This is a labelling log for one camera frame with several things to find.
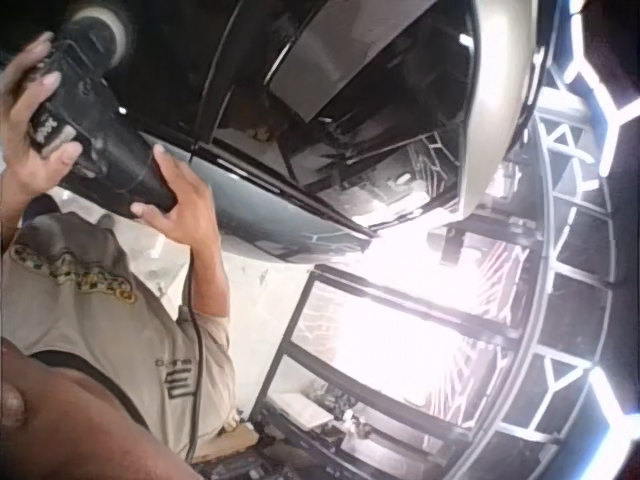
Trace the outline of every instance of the power cord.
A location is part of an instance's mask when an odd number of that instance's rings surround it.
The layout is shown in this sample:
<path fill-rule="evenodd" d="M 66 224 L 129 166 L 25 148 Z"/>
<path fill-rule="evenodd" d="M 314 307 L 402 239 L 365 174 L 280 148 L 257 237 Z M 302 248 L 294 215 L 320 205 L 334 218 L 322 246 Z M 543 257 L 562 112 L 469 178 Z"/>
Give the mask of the power cord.
<path fill-rule="evenodd" d="M 187 273 L 186 280 L 186 294 L 187 294 L 187 309 L 189 310 L 189 317 L 193 324 L 193 331 L 196 334 L 196 343 L 198 350 L 198 365 L 196 370 L 196 388 L 193 393 L 193 403 L 191 406 L 191 432 L 189 435 L 189 448 L 185 455 L 187 463 L 193 463 L 193 457 L 196 453 L 196 447 L 198 446 L 198 429 L 200 425 L 200 402 L 202 392 L 202 377 L 204 375 L 204 341 L 202 340 L 202 331 L 200 330 L 200 324 L 198 323 L 195 313 L 193 312 L 193 251 L 189 255 L 189 271 Z"/>

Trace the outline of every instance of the embroidered logo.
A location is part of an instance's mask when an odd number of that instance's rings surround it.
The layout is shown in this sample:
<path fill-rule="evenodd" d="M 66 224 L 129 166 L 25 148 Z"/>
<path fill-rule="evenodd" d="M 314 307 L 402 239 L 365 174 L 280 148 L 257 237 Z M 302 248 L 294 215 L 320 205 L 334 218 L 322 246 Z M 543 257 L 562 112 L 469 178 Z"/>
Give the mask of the embroidered logo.
<path fill-rule="evenodd" d="M 82 265 L 69 251 L 44 259 L 25 245 L 13 245 L 10 255 L 28 269 L 52 278 L 58 285 L 72 282 L 81 293 L 113 295 L 129 305 L 137 300 L 129 280 L 112 275 L 99 265 Z"/>
<path fill-rule="evenodd" d="M 164 370 L 163 383 L 169 400 L 195 395 L 193 386 L 193 362 L 190 359 L 156 360 L 156 367 Z"/>

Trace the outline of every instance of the car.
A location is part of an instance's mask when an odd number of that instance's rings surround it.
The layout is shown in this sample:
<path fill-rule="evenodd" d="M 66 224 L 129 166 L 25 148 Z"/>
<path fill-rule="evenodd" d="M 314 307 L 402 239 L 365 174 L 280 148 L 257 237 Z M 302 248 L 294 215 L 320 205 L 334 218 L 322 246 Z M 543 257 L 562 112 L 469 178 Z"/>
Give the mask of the car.
<path fill-rule="evenodd" d="M 556 3 L 111 0 L 133 42 L 106 81 L 211 184 L 243 255 L 330 262 L 485 201 L 533 110 Z M 0 61 L 77 4 L 5 1 Z"/>

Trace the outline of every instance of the power tool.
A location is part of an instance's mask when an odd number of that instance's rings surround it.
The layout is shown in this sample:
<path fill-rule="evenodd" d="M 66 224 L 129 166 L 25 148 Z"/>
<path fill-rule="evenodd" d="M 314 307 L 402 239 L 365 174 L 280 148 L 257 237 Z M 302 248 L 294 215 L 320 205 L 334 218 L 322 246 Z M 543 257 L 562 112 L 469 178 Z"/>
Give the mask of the power tool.
<path fill-rule="evenodd" d="M 102 208 L 131 218 L 138 201 L 170 211 L 176 199 L 151 146 L 119 111 L 103 79 L 129 53 L 130 31 L 115 10 L 87 6 L 70 16 L 35 77 L 58 71 L 60 86 L 31 119 L 34 148 L 47 157 L 68 141 L 83 154 L 61 183 Z"/>

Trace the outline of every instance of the beige shirt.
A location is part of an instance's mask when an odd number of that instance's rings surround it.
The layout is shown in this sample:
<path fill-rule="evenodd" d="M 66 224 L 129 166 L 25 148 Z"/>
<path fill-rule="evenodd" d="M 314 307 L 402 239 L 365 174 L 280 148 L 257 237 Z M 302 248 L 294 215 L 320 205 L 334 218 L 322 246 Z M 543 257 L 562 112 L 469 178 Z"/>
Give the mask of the beige shirt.
<path fill-rule="evenodd" d="M 174 322 L 132 274 L 113 231 L 74 213 L 41 216 L 20 230 L 2 268 L 2 335 L 26 355 L 83 358 L 130 397 L 154 436 L 184 456 L 197 366 L 193 326 L 188 318 Z M 234 411 L 235 375 L 228 319 L 196 316 L 206 355 L 202 442 Z"/>

